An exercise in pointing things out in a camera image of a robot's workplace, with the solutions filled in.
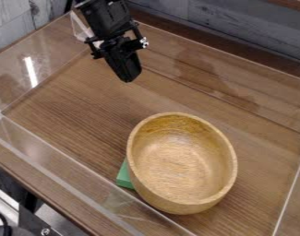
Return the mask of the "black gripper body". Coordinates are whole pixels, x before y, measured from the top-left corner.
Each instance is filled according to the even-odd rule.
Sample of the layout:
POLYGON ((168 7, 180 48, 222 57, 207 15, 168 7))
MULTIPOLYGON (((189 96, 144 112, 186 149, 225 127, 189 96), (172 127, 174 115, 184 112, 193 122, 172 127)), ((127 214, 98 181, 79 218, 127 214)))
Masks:
POLYGON ((94 43, 115 41, 128 30, 134 32, 135 39, 126 44, 127 49, 135 51, 148 46, 147 39, 138 30, 138 23, 131 18, 124 0, 79 0, 79 10, 92 31, 85 44, 95 59, 103 58, 103 54, 100 47, 94 43))

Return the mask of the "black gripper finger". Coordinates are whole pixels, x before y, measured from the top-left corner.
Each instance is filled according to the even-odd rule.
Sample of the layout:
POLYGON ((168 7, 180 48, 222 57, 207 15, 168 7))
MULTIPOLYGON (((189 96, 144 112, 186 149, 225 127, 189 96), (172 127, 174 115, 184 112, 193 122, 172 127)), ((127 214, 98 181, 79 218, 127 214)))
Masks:
POLYGON ((139 76, 142 72, 142 66, 139 63, 139 58, 136 52, 131 53, 130 56, 130 73, 131 73, 131 80, 135 80, 135 78, 139 76))
POLYGON ((111 50, 106 52, 103 56, 104 61, 110 65, 118 78, 126 83, 132 82, 130 73, 130 56, 131 53, 119 50, 111 50))

